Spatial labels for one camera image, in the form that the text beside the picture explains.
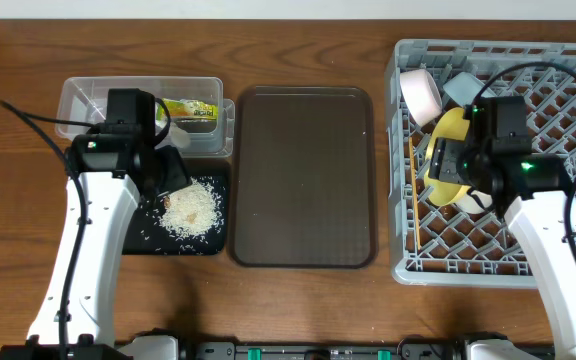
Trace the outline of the white tissue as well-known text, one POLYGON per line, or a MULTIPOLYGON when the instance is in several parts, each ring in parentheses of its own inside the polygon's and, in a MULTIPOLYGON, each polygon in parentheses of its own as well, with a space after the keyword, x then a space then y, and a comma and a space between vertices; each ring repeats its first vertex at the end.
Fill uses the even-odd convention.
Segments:
POLYGON ((172 120, 166 137, 157 145, 157 148, 170 145, 179 150, 183 150, 188 149, 191 143, 190 134, 181 129, 176 122, 172 120))

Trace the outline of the yellow plate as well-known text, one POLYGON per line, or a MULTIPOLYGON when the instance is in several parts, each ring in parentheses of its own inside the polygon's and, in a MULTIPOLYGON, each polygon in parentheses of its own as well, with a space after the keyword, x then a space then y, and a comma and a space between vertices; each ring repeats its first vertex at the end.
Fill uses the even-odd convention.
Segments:
MULTIPOLYGON (((463 116, 464 109, 456 107, 447 111, 439 119, 432 131, 429 144, 426 148, 424 163, 429 163, 431 161, 435 143, 438 138, 443 137, 453 140, 465 139, 470 122, 465 120, 463 116)), ((423 182, 426 188, 431 187, 428 199, 436 207, 442 207, 457 202, 464 197, 470 189, 467 185, 446 183, 432 179, 429 177, 429 170, 424 172, 423 182)))

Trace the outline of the white green cup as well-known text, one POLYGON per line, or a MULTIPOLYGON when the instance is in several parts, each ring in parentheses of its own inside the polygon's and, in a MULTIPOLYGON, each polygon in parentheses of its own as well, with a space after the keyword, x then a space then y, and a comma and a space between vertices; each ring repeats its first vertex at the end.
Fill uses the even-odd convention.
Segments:
POLYGON ((461 211, 468 214, 481 214, 487 212, 488 207, 492 205, 492 197, 486 193, 469 189, 466 194, 456 202, 456 205, 461 211))

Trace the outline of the pile of rice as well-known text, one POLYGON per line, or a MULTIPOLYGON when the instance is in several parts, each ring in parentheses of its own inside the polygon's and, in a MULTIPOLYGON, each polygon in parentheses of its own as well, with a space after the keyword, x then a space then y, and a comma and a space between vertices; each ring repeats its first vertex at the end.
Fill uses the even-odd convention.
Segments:
POLYGON ((225 178, 196 176, 191 180, 188 187, 164 196, 140 216, 145 220, 145 240, 154 238, 146 234, 147 229, 162 233, 164 239, 200 245, 218 241, 224 234, 225 178))

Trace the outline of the wooden chopstick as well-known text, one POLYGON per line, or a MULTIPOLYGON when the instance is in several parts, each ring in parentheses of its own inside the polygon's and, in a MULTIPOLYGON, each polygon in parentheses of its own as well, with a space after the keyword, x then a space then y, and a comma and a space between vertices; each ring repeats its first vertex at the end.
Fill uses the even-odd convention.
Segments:
POLYGON ((414 152, 413 139, 409 137, 408 139, 408 150, 409 150, 409 161, 410 161, 410 176, 411 176, 411 186, 412 186, 412 208, 414 216, 414 231, 415 231, 415 249, 419 251, 421 249, 421 237, 420 237, 420 219, 418 212, 418 193, 417 193, 417 175, 416 175, 416 160, 414 152))

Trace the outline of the green orange snack wrapper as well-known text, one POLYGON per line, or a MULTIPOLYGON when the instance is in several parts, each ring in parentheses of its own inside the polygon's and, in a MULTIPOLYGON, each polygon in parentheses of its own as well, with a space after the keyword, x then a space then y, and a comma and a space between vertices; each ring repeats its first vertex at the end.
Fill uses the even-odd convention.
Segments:
MULTIPOLYGON (((165 107, 173 120, 213 121, 218 117, 218 107, 199 100, 163 99, 165 107)), ((167 113, 161 106, 157 108, 157 118, 165 119, 167 113)))

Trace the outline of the pink bowl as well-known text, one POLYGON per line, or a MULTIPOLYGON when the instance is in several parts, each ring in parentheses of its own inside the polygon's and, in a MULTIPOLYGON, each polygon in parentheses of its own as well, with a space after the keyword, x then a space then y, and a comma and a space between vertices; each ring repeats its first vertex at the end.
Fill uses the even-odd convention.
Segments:
POLYGON ((418 126, 427 125, 442 113, 439 90, 427 70, 401 73, 400 88, 409 113, 418 126))

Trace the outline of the light blue bowl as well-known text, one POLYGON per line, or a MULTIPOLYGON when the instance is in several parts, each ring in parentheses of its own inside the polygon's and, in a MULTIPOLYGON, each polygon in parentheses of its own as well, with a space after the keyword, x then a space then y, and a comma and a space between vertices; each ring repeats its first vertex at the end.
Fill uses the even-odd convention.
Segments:
POLYGON ((484 83, 475 75, 461 72, 443 85, 444 92, 457 105, 464 107, 472 103, 484 83))

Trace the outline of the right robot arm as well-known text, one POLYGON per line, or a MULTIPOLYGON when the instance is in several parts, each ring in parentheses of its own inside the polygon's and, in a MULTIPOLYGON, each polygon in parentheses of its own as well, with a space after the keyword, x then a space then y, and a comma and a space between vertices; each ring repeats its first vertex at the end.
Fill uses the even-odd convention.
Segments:
POLYGON ((491 196, 529 263, 556 358, 576 359, 576 199, 563 160, 523 145, 496 152, 490 139, 439 137, 429 176, 491 196))

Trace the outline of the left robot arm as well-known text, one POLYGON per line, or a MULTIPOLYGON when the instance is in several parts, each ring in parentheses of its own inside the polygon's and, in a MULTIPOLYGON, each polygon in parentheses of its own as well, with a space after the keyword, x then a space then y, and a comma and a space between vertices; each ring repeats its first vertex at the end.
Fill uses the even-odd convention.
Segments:
POLYGON ((133 214, 189 185, 173 146, 138 135, 78 135, 66 150, 67 212, 56 262, 40 310, 22 345, 2 359, 178 359, 173 335, 115 343, 114 298, 133 214))

